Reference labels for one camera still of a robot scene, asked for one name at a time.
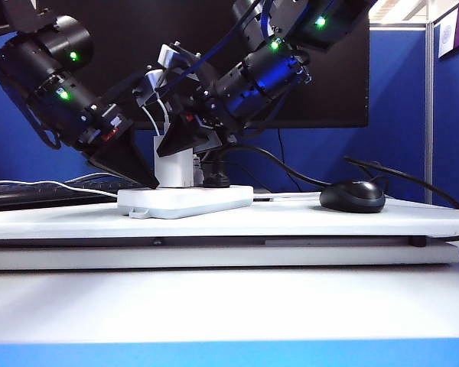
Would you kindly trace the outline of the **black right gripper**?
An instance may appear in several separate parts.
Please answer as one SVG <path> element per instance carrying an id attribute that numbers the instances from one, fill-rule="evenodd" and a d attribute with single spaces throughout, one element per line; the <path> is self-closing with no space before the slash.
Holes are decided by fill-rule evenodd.
<path id="1" fill-rule="evenodd" d="M 157 148 L 166 157 L 193 148 L 195 154 L 234 142 L 249 119 L 249 83 L 216 81 L 181 97 L 181 113 L 171 121 Z"/>

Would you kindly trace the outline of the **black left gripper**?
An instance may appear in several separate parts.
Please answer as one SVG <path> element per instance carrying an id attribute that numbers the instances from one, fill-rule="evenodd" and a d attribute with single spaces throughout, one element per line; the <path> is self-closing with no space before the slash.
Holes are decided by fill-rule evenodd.
<path id="1" fill-rule="evenodd" d="M 74 143 L 75 149 L 95 167 L 155 189 L 159 181 L 134 140 L 133 121 L 115 104 L 95 102 L 85 108 L 86 126 Z"/>

